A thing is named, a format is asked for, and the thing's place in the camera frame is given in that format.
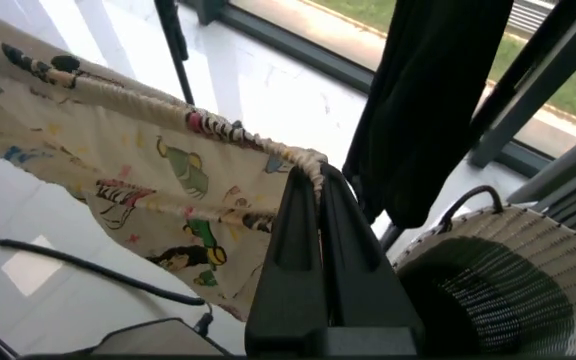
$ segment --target green lawn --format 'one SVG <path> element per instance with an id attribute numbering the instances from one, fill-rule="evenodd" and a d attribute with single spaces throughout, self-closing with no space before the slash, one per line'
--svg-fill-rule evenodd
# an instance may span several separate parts
<path id="1" fill-rule="evenodd" d="M 331 10 L 387 32 L 396 0 L 311 0 Z M 490 70 L 489 79 L 499 81 L 521 51 L 523 43 L 504 35 Z M 576 72 L 550 98 L 548 103 L 560 110 L 576 115 Z"/>

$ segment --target black cord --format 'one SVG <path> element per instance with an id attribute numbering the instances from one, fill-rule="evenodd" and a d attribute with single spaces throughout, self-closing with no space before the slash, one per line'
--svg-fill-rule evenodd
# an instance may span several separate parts
<path id="1" fill-rule="evenodd" d="M 75 265 L 79 268 L 89 270 L 91 272 L 94 272 L 96 274 L 104 276 L 108 279 L 115 280 L 117 282 L 120 282 L 120 283 L 123 283 L 126 285 L 130 285 L 130 286 L 135 287 L 137 289 L 143 290 L 147 293 L 159 296 L 159 297 L 164 298 L 164 299 L 175 301 L 178 303 L 182 303 L 182 304 L 186 304 L 186 305 L 190 305 L 190 306 L 201 306 L 201 305 L 208 304 L 204 299 L 194 298 L 194 297 L 190 297 L 187 295 L 175 293 L 172 291 L 160 289 L 158 287 L 152 286 L 152 285 L 147 284 L 145 282 L 130 278 L 126 275 L 123 275 L 123 274 L 120 274 L 120 273 L 115 272 L 113 270 L 99 266 L 99 265 L 92 263 L 90 261 L 86 261 L 86 260 L 77 258 L 75 256 L 72 256 L 72 255 L 69 255 L 66 253 L 62 253 L 61 251 L 45 248 L 45 247 L 34 245 L 34 244 L 28 244 L 28 243 L 25 243 L 22 241 L 15 241 L 15 240 L 9 240 L 9 239 L 0 239 L 0 246 L 12 248 L 12 249 L 24 250 L 24 251 L 32 252 L 35 254 L 55 258 L 55 259 L 67 262 L 69 264 Z M 210 311 L 210 315 L 212 316 L 212 306 L 210 304 L 208 304 L 208 309 Z"/>

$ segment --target floor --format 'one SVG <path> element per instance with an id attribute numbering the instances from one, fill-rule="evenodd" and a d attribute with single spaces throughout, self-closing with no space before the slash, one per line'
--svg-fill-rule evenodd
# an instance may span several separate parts
<path id="1" fill-rule="evenodd" d="M 340 167 L 366 98 L 220 24 L 200 27 L 179 11 L 189 44 L 185 63 L 197 105 L 252 132 L 313 147 Z M 143 0 L 0 0 L 0 18 L 180 98 L 181 89 L 152 2 Z M 491 184 L 506 197 L 525 179 L 495 164 L 462 162 L 434 205 L 427 225 L 459 196 Z M 475 198 L 463 211 L 485 206 Z M 382 216 L 373 229 L 387 226 Z M 420 230 L 407 231 L 393 258 Z M 61 188 L 0 160 L 0 237 L 42 243 L 169 290 L 190 292 L 159 268 L 115 245 L 88 209 Z M 21 354 L 66 352 L 98 343 L 108 332 L 163 317 L 194 323 L 204 308 L 143 294 L 59 262 L 0 249 L 0 337 Z M 244 324 L 215 309 L 211 337 L 243 354 Z"/>

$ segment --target black cloth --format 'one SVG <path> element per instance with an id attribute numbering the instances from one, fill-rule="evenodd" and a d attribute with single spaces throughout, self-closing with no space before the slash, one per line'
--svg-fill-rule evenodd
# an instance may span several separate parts
<path id="1" fill-rule="evenodd" d="M 481 134 L 470 121 L 512 0 L 397 0 L 344 176 L 368 221 L 423 225 Z"/>

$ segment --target woven laundry basket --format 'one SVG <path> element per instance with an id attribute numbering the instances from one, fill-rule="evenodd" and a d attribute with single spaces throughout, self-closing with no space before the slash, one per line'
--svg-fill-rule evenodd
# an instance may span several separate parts
<path id="1" fill-rule="evenodd" d="M 494 205 L 451 219 L 471 196 Z M 576 355 L 576 232 L 473 189 L 394 269 L 426 326 L 426 355 Z"/>

